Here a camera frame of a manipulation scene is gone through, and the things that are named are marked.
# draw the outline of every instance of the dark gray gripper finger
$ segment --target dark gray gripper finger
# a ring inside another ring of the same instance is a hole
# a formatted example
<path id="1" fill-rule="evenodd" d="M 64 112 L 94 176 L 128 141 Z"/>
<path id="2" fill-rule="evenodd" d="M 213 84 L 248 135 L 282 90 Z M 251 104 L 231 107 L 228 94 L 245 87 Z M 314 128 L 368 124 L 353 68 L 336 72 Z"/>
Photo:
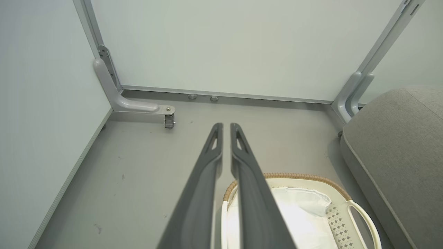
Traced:
<path id="1" fill-rule="evenodd" d="M 223 124 L 217 123 L 212 127 L 157 249 L 211 248 L 214 189 L 222 172 L 222 151 Z"/>
<path id="2" fill-rule="evenodd" d="M 295 249 L 278 206 L 238 124 L 231 124 L 231 172 L 238 181 L 241 249 Z"/>

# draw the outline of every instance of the gray floor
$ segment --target gray floor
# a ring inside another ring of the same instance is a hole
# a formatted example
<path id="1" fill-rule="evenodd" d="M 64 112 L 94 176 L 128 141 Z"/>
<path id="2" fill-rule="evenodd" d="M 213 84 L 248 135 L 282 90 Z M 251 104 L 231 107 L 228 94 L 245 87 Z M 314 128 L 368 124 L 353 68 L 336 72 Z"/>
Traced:
<path id="1" fill-rule="evenodd" d="M 36 248 L 155 248 L 216 122 L 224 124 L 223 173 L 216 207 L 234 180 L 229 124 L 240 124 L 263 172 L 327 177 L 367 208 L 339 151 L 341 124 L 329 105 L 131 91 L 176 107 L 163 117 L 114 113 L 68 187 Z"/>

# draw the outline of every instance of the gray sofa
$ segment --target gray sofa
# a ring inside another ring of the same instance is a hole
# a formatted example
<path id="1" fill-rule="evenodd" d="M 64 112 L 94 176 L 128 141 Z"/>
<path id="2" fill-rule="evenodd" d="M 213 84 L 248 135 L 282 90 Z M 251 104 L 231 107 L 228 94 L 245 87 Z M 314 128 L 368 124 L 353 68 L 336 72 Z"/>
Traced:
<path id="1" fill-rule="evenodd" d="M 443 248 L 443 89 L 395 89 L 343 128 L 341 151 L 395 248 Z"/>

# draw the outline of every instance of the white panel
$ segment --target white panel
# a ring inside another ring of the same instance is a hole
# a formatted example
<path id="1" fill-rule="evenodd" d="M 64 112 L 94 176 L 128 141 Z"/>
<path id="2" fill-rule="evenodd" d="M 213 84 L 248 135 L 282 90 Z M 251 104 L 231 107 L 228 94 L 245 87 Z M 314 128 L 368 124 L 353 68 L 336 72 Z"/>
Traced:
<path id="1" fill-rule="evenodd" d="M 122 85 L 332 101 L 401 0 L 92 0 Z"/>
<path id="2" fill-rule="evenodd" d="M 110 110 L 72 1 L 0 2 L 0 248 L 27 248 Z"/>
<path id="3" fill-rule="evenodd" d="M 409 85 L 443 86 L 443 1 L 426 0 L 374 70 L 374 81 L 360 99 Z"/>

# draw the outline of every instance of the white cloth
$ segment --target white cloth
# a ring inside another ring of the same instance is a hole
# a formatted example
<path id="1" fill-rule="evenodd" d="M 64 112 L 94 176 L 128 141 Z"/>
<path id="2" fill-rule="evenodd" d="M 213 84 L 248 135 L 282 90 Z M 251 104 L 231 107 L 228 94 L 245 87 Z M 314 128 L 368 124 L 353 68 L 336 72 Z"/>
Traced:
<path id="1" fill-rule="evenodd" d="M 316 190 L 276 187 L 271 193 L 297 249 L 337 249 L 326 217 L 330 198 Z M 238 195 L 226 215 L 228 249 L 240 248 Z"/>

